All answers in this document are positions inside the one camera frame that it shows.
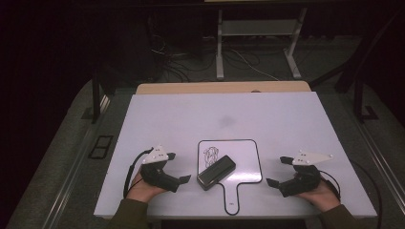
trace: drawing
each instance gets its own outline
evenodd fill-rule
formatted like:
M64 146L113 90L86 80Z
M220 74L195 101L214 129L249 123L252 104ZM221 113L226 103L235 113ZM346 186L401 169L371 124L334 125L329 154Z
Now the drawing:
M204 150L203 154L205 157L205 168L208 168L213 163L217 162L219 151L220 150L215 147L209 147L208 149Z

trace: person's left hand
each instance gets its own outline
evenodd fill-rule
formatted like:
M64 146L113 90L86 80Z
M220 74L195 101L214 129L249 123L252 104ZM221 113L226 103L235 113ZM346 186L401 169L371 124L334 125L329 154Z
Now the person's left hand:
M126 198L135 199L141 202L149 202L153 197L166 192L162 188L150 185L146 183L142 175L140 174L140 169L138 170L137 174L135 175L134 179L132 180L132 184L128 195Z

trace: black cable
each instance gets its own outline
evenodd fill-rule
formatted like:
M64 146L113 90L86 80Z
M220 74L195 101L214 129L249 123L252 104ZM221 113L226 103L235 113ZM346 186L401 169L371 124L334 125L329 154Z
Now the black cable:
M260 58L260 56L267 56L267 55L275 55L275 54L279 54L279 53L284 53L284 49L280 49L279 51L276 52L266 52L266 53L251 53L256 55L258 58Z
M361 167L361 165L357 162L355 162L354 160L349 159L349 161L356 165L359 169L361 169L364 174L369 178L369 180L372 182L374 189L377 193L377 197L378 197L378 221L377 221L377 229L381 228L381 223L382 223L382 198L381 198L381 193L380 190L378 189L377 184L375 183L375 181L373 180L372 176L366 171L366 169L364 169L363 167Z
M225 52L223 52L223 59L224 59L230 66L232 66L232 67L235 68L235 69L239 69L239 70L251 70L251 68L249 68L248 66L246 66L247 64L246 64L245 62L242 62L241 60L235 60L235 61L244 63L244 66L246 66L246 68L242 68L242 67L236 66L236 65L234 65L233 63L231 63L231 62L229 61L229 59L232 59L232 58L229 57L229 55L226 54Z
M327 172L322 171L322 170L319 170L319 172L328 175L328 177L330 177L330 178L332 178L332 179L334 180L334 182L336 183L336 186L337 186L337 194L339 195L339 197L341 197L341 195L340 195L340 185L339 185L339 182L337 182L337 180L336 180L332 175L328 174Z
M237 51L234 51L234 50L232 50L233 52L235 52L237 55L239 55L239 57L240 58L242 58L243 60L244 60L244 62L245 62L245 64L249 67L249 70L253 70L253 71L256 71L257 73L260 73L260 74L264 74L264 75L267 75L267 76L269 76L269 77L271 77L271 78L273 78L273 79L275 79L275 80L277 80L277 81L279 81L280 79L278 79L277 77L275 77L275 76L273 76L273 75L271 75L271 74L269 74L269 73L264 73L264 72L262 72L262 71L260 71L260 70L258 70L258 69L256 69L256 68L254 68L251 64L250 64L250 62L248 62L240 53L238 53Z
M173 66L170 66L170 65L166 65L165 67L170 72L177 73L178 75L180 75L181 76L181 82L182 82L183 77L186 79L187 82L190 82L190 78L184 72L182 72L181 70L179 70L179 69L177 69L177 68L175 68Z
M182 77L181 77L180 74L178 74L178 73L176 73L175 71L173 71L173 70L167 68L167 66L164 66L163 68L167 71L167 75L169 75L170 73L172 73L174 76L176 76L176 77L181 81L181 83L183 82L183 79L182 79Z
M138 160L140 159L141 156L147 155L147 154L151 153L152 151L153 151L153 148L150 149L150 150L143 151L142 153L140 153L140 154L137 156L137 158L135 158L135 160L134 160L134 162L132 163L132 165L129 167L128 174L127 174L127 177L126 177L126 179L125 179L124 190L123 190L123 196L124 196L124 198L126 198L126 196L128 195L128 192L129 192L129 190L130 190L130 189L128 189L128 187L129 187L129 182L131 181L131 176L132 176L132 174L134 173L135 165L137 164L137 162L138 162Z
M225 54L226 52L234 53L235 55L237 55L238 58L233 58L233 57L231 57L230 55ZM256 58L256 60L257 60L255 63L251 63L249 60L247 60L247 59L245 58L245 60L246 60L246 62L247 62L247 63L246 63L246 62L244 62L244 60L241 60L241 57L238 55L238 53L241 54L239 51L235 51L235 50L223 50L223 55L224 55L224 54L227 55L227 58L229 58L230 60L233 60L233 61L235 61L235 62L243 63L244 65L247 64L247 65L250 65L250 66L258 66L258 65L260 64L260 58L259 58L259 56L257 56L256 54L244 52L244 54L253 55L253 56Z
M166 71L167 76L164 77L164 73L163 73L163 77L166 79L166 82L169 83L170 82L170 74L169 71Z
M258 66L261 63L260 57L253 53L253 52L240 52L240 51L236 51L236 50L231 50L232 52L236 53L238 55L238 57L240 57L240 55L251 55L256 59L255 63L252 63L251 61L249 61L247 58L245 58L245 60L247 61L247 63L249 63L250 66Z
M211 58L211 60L209 61L209 64L208 64L207 66L203 67L202 69L197 69L197 70L195 70L195 69L189 69L189 68L186 67L185 65L183 65L183 64L181 64L181 63L178 63L178 62L176 62L176 61L173 61L173 60L171 61L171 63L177 64L177 65L181 66L183 69L185 69L185 70L187 70L187 71L190 71L190 72L202 72L202 71L205 71L205 70L211 68L212 64L214 63L214 60L215 60L215 54L212 56L212 58Z
M131 185L131 187L129 187L129 189L128 189L128 191L127 191L127 196L128 196L129 191L131 191L131 189L134 188L135 185L137 185L137 184L140 183L141 181L143 181L143 178L141 178L140 180L138 180L137 182L135 182L135 184L133 184L133 185Z

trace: sleeve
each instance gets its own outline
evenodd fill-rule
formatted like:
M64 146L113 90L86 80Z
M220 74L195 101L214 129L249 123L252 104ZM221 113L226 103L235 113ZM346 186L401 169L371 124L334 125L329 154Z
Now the sleeve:
M125 198L106 229L149 229L146 217L148 204Z
M320 215L325 229L366 229L367 225L355 219L345 205L341 204Z

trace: cable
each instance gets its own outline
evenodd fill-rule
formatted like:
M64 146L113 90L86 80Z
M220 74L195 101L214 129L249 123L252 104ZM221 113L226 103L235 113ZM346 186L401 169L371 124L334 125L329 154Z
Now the cable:
M141 178L140 180L138 180L137 182L135 182L135 184L131 185L131 187L129 187L128 191L127 191L127 195L129 193L129 191L131 191L132 188L135 187L135 185L137 185L138 183L140 183L141 181L143 181L143 178Z
M250 61L247 61L247 59L245 58L245 60L249 63L249 65L251 65L251 66L257 66L257 65L260 64L260 58L259 58L259 56L258 56L257 54L255 54L255 53L253 53L253 52L241 52L241 51L236 51L235 49L232 49L231 47L229 47L228 51L232 51L232 52L238 53L238 55L239 55L239 54L252 55L252 56L256 59L256 62L255 62L255 63L251 63Z
M166 55L166 53L164 53L164 52L156 51L156 50L153 50L153 49L151 49L151 51L154 52L154 53L157 53L157 54Z
M255 69L253 66L251 66L251 65L249 64L249 62L247 62L247 60L245 60L245 58L244 58L241 54L239 54L239 53L238 53L237 51L235 51L235 50L232 50L232 51L235 52L235 53L237 53L237 54L244 60L244 62L247 64L247 66L249 66L252 70L254 70L254 71L258 72L258 73L267 75L267 76L269 76L269 77L271 77L271 78L273 78L273 79L275 79L275 80L277 80L277 81L280 81L280 79L274 77L274 76L271 75L271 74L263 73L262 71Z
M182 77L181 77L180 74L178 74L178 73L176 73L175 71L173 71L173 70L167 68L167 66L163 66L163 68L166 70L167 75L169 75L169 73L172 73L172 74L174 74L174 75L181 81L181 83L183 82L183 79L182 79Z
M228 54L226 54L226 52L223 52L223 58L224 58L224 60L226 61L226 63L228 63L230 66L232 66L232 67L235 68L235 69L238 69L238 70L251 70L248 66L245 67L246 63L243 62L243 61L238 61L238 62L241 62L241 63L244 64L244 67L243 67L243 68L241 68L241 67L239 67L239 66L236 66L235 64L233 64L232 62L230 62L229 59L231 59L231 60L233 60L233 59L230 58L230 56L229 56Z
M375 181L373 180L372 176L366 171L366 169L364 169L359 163L355 162L352 159L349 159L349 161L356 165L359 169L361 169L364 174L369 178L369 180L372 182L374 189L377 193L377 197L378 197L378 221L377 221L377 229L381 228L381 223L382 223L382 213L383 213L383 209L382 209L382 198L381 198L381 193L380 190L378 189L377 184L375 183Z
M170 66L170 65L166 65L165 67L167 68L166 70L179 75L181 78L181 82L182 82L183 77L186 79L187 82L190 82L190 78L185 73L183 73L181 70L176 69L175 67Z
M161 46L159 52L162 52L162 51L164 50L164 48L166 48L166 41L164 40L163 37L161 37L161 36L159 36L159 35L156 35L156 34L152 34L152 37L158 37L158 38L161 40L161 42L162 42L163 44L162 44L162 46Z
M328 174L327 172L322 171L322 170L319 170L319 172L320 172L320 173L323 173L323 174L325 174L325 175L328 175L330 178L332 178L332 179L334 180L334 182L336 183L336 186L337 186L337 194L338 194L338 196L339 196L339 198L340 198L341 195L340 195L340 185L339 185L339 182L337 182L337 180L336 180L332 175Z
M207 66L203 67L202 69L197 69L197 70L189 69L185 65L178 63L176 61L173 61L173 60L170 63L177 64L177 65L181 66L182 68L184 68L185 70L190 71L190 72L202 72L202 71L209 69L212 66L212 64L214 63L214 60L215 60L215 54L212 56L212 58Z
M137 164L137 162L138 162L138 160L140 159L141 156L147 155L147 154L151 153L152 151L153 151L153 148L150 149L150 150L148 150L148 151L143 151L142 153L140 153L140 154L137 156L137 158L135 158L135 160L134 160L134 162L132 163L132 165L129 167L128 174L127 174L127 177L126 177L126 179L125 179L124 190L123 190L123 196L124 196L124 198L126 198L126 196L128 195L128 192L129 192L129 190L130 190L130 189L128 189L128 187L129 187L129 182L130 182L130 180L131 180L132 173L134 173L135 165Z
M225 54L225 52L229 52L229 51L231 51L232 53L235 53L234 51L235 50L223 50L223 54ZM259 56L257 56L257 55L255 55L255 54L253 54L253 53L247 53L247 52L240 52L240 51L238 51L238 53L239 54L250 54L250 55L253 55L256 59L257 59L257 62L256 63L251 63L250 61L248 61L246 58L245 58L245 60L248 62L248 64L249 65L251 65L251 66L257 66L257 65L259 65L260 64L260 58L259 58ZM244 60L240 60L240 56L238 56L238 58L236 59L236 58L233 58L233 57L231 57L231 56L227 56L227 58L229 58L229 59L231 59L231 60L233 60L233 61L235 61L235 62L239 62L239 63L243 63L244 65L246 64L246 62L244 61Z

